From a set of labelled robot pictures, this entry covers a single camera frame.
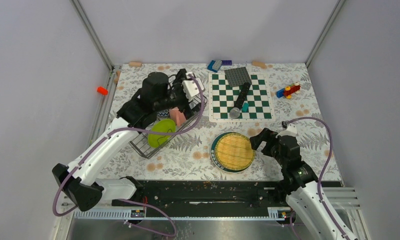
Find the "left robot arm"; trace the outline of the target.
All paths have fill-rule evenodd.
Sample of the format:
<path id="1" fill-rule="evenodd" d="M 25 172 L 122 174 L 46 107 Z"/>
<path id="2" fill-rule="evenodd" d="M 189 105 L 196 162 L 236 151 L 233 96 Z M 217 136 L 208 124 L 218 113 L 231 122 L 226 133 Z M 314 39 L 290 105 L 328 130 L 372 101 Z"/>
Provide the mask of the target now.
<path id="1" fill-rule="evenodd" d="M 176 132 L 147 130 L 157 120 L 157 113 L 178 108 L 181 113 L 190 112 L 190 104 L 196 96 L 200 99 L 196 122 L 205 109 L 205 87 L 193 72 L 180 69 L 175 79 L 163 72 L 151 72 L 142 81 L 132 98 L 117 111 L 108 128 L 80 156 L 69 164 L 58 163 L 52 174 L 59 186 L 52 204 L 53 214 L 62 217 L 69 210 L 59 213 L 57 203 L 64 193 L 75 208 L 85 212 L 102 201 L 126 200 L 136 206 L 143 200 L 143 192 L 130 177 L 100 179 L 98 176 L 110 160 L 131 140 L 141 133 L 159 136 L 176 136 L 192 129 Z"/>

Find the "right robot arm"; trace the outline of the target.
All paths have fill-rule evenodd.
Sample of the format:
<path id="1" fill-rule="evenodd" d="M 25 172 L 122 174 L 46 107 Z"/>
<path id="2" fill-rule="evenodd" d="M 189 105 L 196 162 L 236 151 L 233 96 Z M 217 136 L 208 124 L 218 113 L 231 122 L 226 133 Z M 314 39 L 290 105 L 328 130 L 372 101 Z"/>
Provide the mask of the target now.
<path id="1" fill-rule="evenodd" d="M 264 128 L 249 139 L 253 150 L 265 143 L 261 152 L 281 166 L 283 179 L 275 188 L 275 201 L 289 205 L 316 240 L 357 239 L 328 200 L 313 169 L 303 161 L 296 135 L 292 125 L 279 133 Z"/>

